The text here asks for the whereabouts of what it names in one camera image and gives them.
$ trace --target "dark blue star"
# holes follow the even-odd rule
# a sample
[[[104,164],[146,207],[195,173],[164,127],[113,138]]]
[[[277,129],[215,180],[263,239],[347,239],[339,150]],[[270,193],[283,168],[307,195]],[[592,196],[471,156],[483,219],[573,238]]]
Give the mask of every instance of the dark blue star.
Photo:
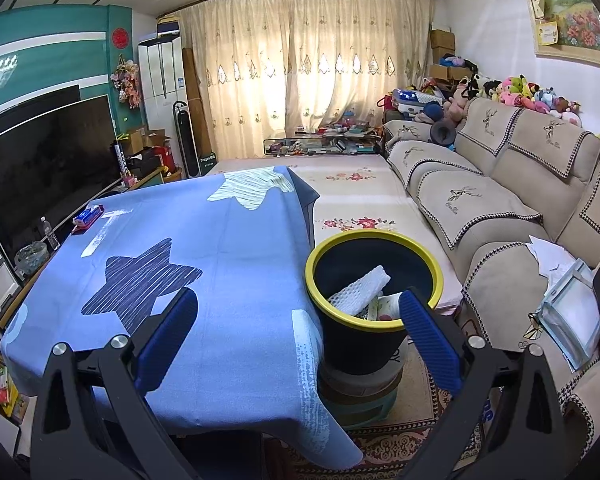
[[[169,263],[171,238],[165,238],[137,258],[107,259],[105,283],[80,311],[85,316],[115,311],[129,335],[151,314],[155,300],[193,283],[202,270]]]

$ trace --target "cardboard box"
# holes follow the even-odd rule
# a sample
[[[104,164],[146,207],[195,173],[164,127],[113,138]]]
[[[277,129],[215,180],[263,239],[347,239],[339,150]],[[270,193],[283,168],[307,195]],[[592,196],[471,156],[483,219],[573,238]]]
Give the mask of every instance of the cardboard box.
[[[171,137],[167,137],[164,130],[147,130],[144,136],[142,136],[142,140],[146,148],[152,148],[153,146],[168,144]]]
[[[431,31],[431,47],[432,48],[449,48],[453,52],[456,51],[456,37],[452,32],[446,30]]]
[[[436,48],[433,49],[433,62],[434,63],[438,63],[440,62],[440,60],[445,57],[446,54],[453,54],[454,56],[456,55],[456,53],[451,50],[450,48],[445,48],[443,46],[437,46]]]
[[[126,157],[130,157],[142,151],[144,148],[144,133],[145,129],[143,126],[137,130],[127,132],[124,138],[118,141],[122,148],[122,152]]]
[[[433,79],[449,79],[449,68],[442,65],[429,65],[429,77]]]
[[[451,66],[449,67],[449,79],[453,81],[460,81],[463,77],[471,77],[473,72],[464,66]]]

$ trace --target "black trash can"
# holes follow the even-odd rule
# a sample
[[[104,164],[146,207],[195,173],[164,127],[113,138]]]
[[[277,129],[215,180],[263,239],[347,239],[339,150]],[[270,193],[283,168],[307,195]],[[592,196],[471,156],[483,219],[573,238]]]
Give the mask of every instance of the black trash can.
[[[352,375],[378,371],[392,357],[406,332],[401,320],[369,321],[349,316],[326,298],[362,278],[378,265],[391,277],[384,294],[412,286],[434,308],[442,295],[440,265],[422,245],[406,236],[375,229],[347,231],[323,241],[304,270],[324,336],[324,359]]]

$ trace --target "beige curtain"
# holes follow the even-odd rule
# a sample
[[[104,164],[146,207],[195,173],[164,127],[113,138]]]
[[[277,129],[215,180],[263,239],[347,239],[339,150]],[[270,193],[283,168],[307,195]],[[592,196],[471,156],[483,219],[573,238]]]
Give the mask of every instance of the beige curtain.
[[[286,132],[352,110],[381,123],[385,92],[419,85],[433,0],[291,0]]]
[[[263,156],[285,136],[289,0],[209,0],[178,12],[218,158]]]

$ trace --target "carpet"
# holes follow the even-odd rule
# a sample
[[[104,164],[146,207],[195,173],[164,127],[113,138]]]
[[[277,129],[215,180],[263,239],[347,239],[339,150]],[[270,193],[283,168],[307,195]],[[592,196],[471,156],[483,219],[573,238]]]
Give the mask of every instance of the carpet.
[[[266,446],[267,464],[285,470],[278,476],[269,469],[270,480],[385,480],[395,478],[415,455],[450,401],[450,394],[439,390],[420,355],[411,344],[395,406],[387,419],[372,426],[347,431],[364,453],[363,461],[352,469],[334,471],[315,466],[295,449]],[[456,467],[475,460],[480,451],[482,430],[476,426],[471,442]]]

